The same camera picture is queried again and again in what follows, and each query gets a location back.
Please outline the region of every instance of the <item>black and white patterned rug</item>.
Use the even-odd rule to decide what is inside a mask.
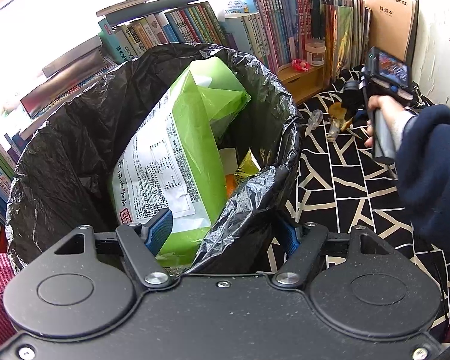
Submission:
[[[432,334],[441,340],[450,322],[450,255],[414,236],[395,186],[395,166],[391,166],[392,175],[386,166],[372,160],[371,149],[364,146],[368,138],[365,121],[352,125],[334,143],[326,140],[328,107],[341,101],[347,80],[358,78],[356,71],[342,71],[328,91],[298,107],[305,120],[314,110],[322,110],[323,121],[303,141],[296,188],[286,210],[298,223],[317,222],[334,232],[348,233],[351,226],[365,225],[414,262],[442,290],[442,310],[432,326]],[[274,240],[269,249],[271,270],[279,268],[284,259]],[[343,261],[328,256],[327,267]]]

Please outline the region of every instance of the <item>human hand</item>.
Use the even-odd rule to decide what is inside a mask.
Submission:
[[[393,128],[398,115],[404,110],[402,105],[391,96],[371,96],[368,100],[368,110],[374,111],[377,108],[382,110],[383,118],[385,119],[389,130]],[[370,121],[368,121],[367,134],[370,138],[365,141],[365,146],[372,147],[373,126],[371,126]]]

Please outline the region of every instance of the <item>plastic jar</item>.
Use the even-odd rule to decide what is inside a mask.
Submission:
[[[322,66],[325,64],[325,42],[320,39],[310,39],[305,44],[307,52],[307,62],[312,66]]]

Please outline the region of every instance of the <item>trash can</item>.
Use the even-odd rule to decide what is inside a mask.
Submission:
[[[193,272],[248,273],[272,240],[268,211],[294,185],[305,122],[279,79],[252,55],[218,45],[168,43],[107,73],[51,115],[24,150],[7,208],[15,270],[80,224],[117,225],[107,181],[145,117],[191,61],[220,58],[251,96],[222,147],[262,170],[241,183],[198,247]]]

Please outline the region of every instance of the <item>wooden shelf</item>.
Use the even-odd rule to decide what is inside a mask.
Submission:
[[[295,104],[300,104],[323,90],[324,73],[325,66],[312,67],[307,72],[286,67],[278,72],[277,77],[291,93]]]

